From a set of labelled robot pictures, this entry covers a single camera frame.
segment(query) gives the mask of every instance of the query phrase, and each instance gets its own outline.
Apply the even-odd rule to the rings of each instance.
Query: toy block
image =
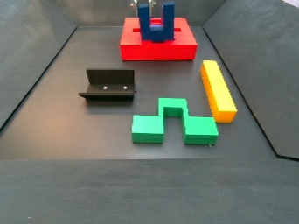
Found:
[[[161,116],[188,116],[187,100],[179,98],[159,98],[159,115]]]
[[[183,140],[185,144],[216,143],[219,131],[212,117],[185,117],[184,128]]]
[[[215,121],[216,123],[231,123],[236,116],[237,109],[216,61],[203,61],[200,76]]]
[[[151,24],[160,24],[160,18],[152,18]],[[173,19],[173,40],[163,43],[141,40],[137,18],[127,18],[120,39],[121,60],[193,60],[197,43],[185,18]]]
[[[132,138],[135,143],[161,143],[164,140],[164,118],[181,118],[185,144],[215,144],[219,132],[212,117],[189,116],[185,99],[160,98],[159,115],[133,115]]]
[[[159,115],[133,115],[132,138],[135,143],[161,143],[164,119]]]
[[[173,2],[163,4],[163,20],[160,24],[151,24],[149,3],[137,5],[141,40],[164,42],[173,40]]]

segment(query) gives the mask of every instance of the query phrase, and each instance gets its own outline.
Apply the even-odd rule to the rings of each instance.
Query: yellow rectangular bar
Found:
[[[237,109],[216,61],[203,61],[200,77],[209,100],[209,109],[213,119],[216,123],[231,123],[236,116]]]

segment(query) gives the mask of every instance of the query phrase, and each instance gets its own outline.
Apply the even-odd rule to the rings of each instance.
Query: dark gray wall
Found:
[[[76,25],[47,0],[0,0],[0,128]]]
[[[299,158],[299,10],[228,0],[203,27],[276,153]]]
[[[79,25],[123,25],[124,18],[135,16],[129,0],[52,0]],[[153,16],[161,16],[161,3],[156,0]],[[187,18],[191,25],[203,25],[227,0],[175,1],[175,16]]]

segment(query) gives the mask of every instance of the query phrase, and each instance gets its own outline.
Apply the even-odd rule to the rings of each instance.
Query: table surface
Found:
[[[275,158],[207,35],[200,27],[192,32],[195,61],[123,62],[121,27],[80,27],[0,133],[0,158]],[[132,143],[132,116],[156,115],[159,97],[185,98],[191,116],[211,116],[199,73],[204,60],[219,62],[237,106],[233,123],[217,124],[217,143],[184,145],[180,118],[165,119],[163,144]],[[79,97],[89,85],[87,68],[135,69],[135,100]]]

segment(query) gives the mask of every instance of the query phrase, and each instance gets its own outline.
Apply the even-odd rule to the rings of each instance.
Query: black bracket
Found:
[[[135,97],[135,70],[87,69],[88,91],[79,93],[85,99],[117,99]]]

